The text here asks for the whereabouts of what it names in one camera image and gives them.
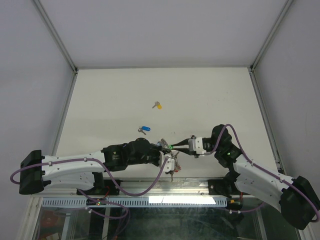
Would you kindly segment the metal disc with keyrings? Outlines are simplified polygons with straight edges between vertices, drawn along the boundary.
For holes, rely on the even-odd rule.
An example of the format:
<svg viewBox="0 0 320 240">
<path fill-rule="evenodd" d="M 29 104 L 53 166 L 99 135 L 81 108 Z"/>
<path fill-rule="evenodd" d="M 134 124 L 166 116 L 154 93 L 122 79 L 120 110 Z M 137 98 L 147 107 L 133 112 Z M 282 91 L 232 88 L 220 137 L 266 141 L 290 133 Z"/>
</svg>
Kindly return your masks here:
<svg viewBox="0 0 320 240">
<path fill-rule="evenodd" d="M 181 166 L 178 161 L 178 151 L 174 151 L 173 147 L 162 138 L 158 144 L 161 147 L 159 165 L 162 172 L 166 175 L 170 175 L 171 182 L 174 180 L 174 174 L 181 170 Z"/>
</svg>

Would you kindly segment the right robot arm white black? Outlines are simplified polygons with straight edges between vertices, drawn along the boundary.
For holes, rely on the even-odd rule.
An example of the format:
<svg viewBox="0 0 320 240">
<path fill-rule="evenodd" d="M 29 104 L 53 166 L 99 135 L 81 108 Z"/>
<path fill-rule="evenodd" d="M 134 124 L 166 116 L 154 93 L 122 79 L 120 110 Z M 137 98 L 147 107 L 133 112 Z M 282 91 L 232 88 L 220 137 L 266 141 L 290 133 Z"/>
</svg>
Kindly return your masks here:
<svg viewBox="0 0 320 240">
<path fill-rule="evenodd" d="M 219 164 L 229 171 L 224 176 L 226 192 L 237 191 L 252 195 L 278 210 L 293 227 L 304 230 L 309 223 L 320 220 L 320 200 L 310 182 L 303 176 L 294 178 L 272 170 L 250 158 L 240 143 L 233 144 L 231 124 L 220 124 L 210 137 L 184 139 L 172 148 L 199 157 L 214 155 Z"/>
</svg>

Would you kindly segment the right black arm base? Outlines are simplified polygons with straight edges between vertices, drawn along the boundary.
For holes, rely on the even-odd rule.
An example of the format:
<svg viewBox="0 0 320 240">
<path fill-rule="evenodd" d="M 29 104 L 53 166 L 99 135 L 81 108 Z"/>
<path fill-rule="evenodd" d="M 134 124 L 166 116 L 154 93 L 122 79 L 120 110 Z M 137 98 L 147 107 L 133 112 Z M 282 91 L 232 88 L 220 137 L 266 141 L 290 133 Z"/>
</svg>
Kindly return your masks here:
<svg viewBox="0 0 320 240">
<path fill-rule="evenodd" d="M 235 196 L 249 196 L 249 193 L 243 192 L 238 190 L 235 183 L 236 180 L 239 178 L 238 176 L 231 176 L 227 174 L 224 177 L 218 178 L 210 178 L 207 180 L 207 189 L 208 194 L 211 196 L 221 195 L 227 198 L 232 198 L 233 195 Z"/>
</svg>

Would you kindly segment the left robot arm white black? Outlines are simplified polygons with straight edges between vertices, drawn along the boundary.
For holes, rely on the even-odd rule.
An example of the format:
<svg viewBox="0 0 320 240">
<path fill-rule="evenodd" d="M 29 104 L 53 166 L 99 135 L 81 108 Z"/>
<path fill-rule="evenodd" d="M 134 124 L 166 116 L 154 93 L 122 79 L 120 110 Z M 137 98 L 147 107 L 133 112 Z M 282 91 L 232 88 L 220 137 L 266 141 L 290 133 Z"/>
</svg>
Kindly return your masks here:
<svg viewBox="0 0 320 240">
<path fill-rule="evenodd" d="M 19 194 L 33 195 L 46 189 L 66 188 L 100 194 L 105 188 L 104 172 L 124 171 L 128 166 L 162 166 L 169 149 L 137 138 L 128 143 L 110 145 L 84 155 L 57 157 L 31 151 L 21 162 Z"/>
</svg>

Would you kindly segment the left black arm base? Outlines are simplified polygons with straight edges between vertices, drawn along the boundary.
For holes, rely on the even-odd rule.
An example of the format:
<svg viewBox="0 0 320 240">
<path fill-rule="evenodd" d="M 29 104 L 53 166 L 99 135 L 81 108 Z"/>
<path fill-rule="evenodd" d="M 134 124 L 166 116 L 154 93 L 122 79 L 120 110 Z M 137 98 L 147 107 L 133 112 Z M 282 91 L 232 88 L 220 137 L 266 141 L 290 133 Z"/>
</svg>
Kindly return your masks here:
<svg viewBox="0 0 320 240">
<path fill-rule="evenodd" d="M 93 187 L 89 190 L 83 190 L 83 192 L 88 196 L 118 196 L 120 190 L 114 184 L 111 179 L 104 179 L 103 174 L 100 172 L 94 172 L 94 182 Z"/>
</svg>

